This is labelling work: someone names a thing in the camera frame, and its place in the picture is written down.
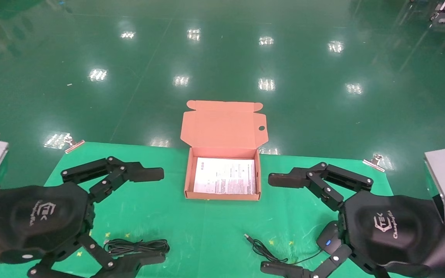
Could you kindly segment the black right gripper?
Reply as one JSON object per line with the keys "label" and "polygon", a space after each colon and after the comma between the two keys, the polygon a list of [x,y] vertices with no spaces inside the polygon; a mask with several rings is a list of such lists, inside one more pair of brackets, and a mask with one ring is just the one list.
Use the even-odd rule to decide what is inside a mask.
{"label": "black right gripper", "polygon": [[[307,188],[332,211],[339,211],[340,246],[315,270],[291,264],[261,262],[261,272],[284,278],[328,278],[348,258],[375,278],[389,278],[387,268],[426,268],[443,241],[445,224],[434,202],[395,195],[372,194],[373,179],[347,169],[318,163],[270,173],[268,184],[278,188]],[[330,184],[353,192],[344,197]]]}

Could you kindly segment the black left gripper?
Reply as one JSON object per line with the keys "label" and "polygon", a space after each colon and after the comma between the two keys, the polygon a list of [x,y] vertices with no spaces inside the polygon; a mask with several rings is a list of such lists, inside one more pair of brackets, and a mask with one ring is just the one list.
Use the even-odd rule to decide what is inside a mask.
{"label": "black left gripper", "polygon": [[[145,168],[140,162],[123,162],[116,157],[102,158],[61,172],[64,184],[53,187],[30,185],[0,189],[0,264],[23,264],[48,256],[53,270],[95,274],[102,266],[124,256],[113,251],[115,241],[159,241],[165,234],[106,234],[96,241],[88,233],[93,227],[94,205],[111,195],[125,182],[160,181],[163,168]],[[102,178],[87,193],[81,183]],[[104,249],[111,257],[97,261],[88,253]]]}

